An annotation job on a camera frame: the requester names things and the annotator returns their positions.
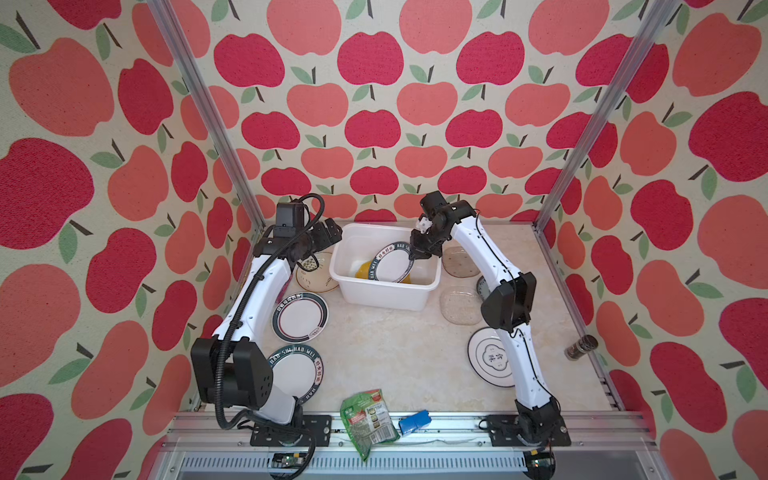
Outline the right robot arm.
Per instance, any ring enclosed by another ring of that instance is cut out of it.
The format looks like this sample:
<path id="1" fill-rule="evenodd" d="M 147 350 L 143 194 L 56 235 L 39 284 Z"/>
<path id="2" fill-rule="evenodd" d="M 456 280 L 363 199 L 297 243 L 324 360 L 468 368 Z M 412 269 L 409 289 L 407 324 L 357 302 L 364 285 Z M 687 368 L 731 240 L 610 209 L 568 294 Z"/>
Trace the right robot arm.
<path id="1" fill-rule="evenodd" d="M 448 202 L 434 191 L 420 200 L 422 215 L 411 231 L 409 257 L 443 255 L 443 243 L 457 241 L 479 268 L 490 294 L 480 311 L 502 342 L 515 381 L 515 435 L 528 446 L 549 443 L 565 427 L 561 407 L 539 365 L 530 328 L 537 281 L 522 272 L 498 248 L 467 201 Z"/>

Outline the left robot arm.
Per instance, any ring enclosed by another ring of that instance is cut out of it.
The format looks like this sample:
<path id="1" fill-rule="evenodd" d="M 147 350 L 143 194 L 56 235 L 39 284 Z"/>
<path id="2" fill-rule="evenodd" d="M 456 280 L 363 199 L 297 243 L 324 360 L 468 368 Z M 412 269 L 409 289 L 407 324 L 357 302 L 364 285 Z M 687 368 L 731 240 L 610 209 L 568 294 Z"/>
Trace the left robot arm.
<path id="1" fill-rule="evenodd" d="M 232 429 L 243 420 L 300 425 L 302 407 L 275 385 L 260 337 L 296 265 L 341 239 L 342 229 L 334 220 L 313 219 L 303 227 L 271 226 L 254 246 L 232 309 L 190 352 L 200 398 L 214 406 L 220 428 Z"/>

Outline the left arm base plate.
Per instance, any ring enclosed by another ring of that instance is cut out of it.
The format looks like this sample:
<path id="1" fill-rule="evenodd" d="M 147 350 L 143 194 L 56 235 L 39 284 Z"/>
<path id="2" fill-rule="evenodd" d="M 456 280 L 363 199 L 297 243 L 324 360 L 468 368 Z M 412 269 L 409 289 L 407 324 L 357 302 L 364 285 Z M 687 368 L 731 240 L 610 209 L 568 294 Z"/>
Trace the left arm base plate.
<path id="1" fill-rule="evenodd" d="M 332 433 L 331 415 L 306 415 L 300 425 L 280 425 L 258 420 L 253 426 L 250 445 L 253 447 L 328 447 Z"/>

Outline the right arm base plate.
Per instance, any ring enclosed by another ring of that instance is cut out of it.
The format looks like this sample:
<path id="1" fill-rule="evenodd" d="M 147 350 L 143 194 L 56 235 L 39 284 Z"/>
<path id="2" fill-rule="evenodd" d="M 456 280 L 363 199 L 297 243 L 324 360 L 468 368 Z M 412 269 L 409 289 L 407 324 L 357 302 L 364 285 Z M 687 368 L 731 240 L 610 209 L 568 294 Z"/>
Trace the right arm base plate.
<path id="1" fill-rule="evenodd" d="M 572 445 L 568 428 L 562 417 L 553 422 L 538 422 L 519 415 L 489 415 L 478 427 L 487 432 L 494 447 L 544 448 Z"/>

